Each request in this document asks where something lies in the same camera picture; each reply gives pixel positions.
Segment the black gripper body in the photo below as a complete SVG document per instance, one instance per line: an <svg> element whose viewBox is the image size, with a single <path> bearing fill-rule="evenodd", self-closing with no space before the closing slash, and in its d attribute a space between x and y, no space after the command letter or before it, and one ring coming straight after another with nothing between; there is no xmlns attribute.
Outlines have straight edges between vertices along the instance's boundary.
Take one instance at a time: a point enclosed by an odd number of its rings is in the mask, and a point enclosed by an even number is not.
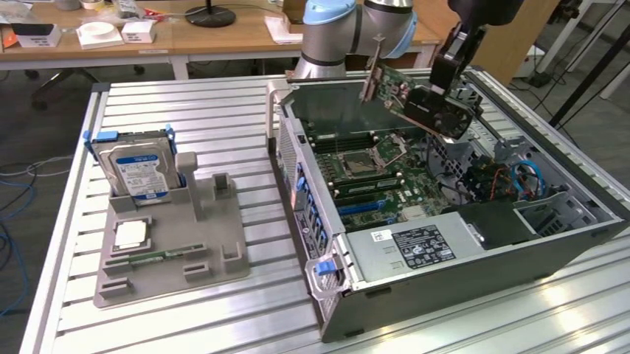
<svg viewBox="0 0 630 354"><path fill-rule="evenodd" d="M523 0L449 0L465 27L510 24L522 4Z"/></svg>

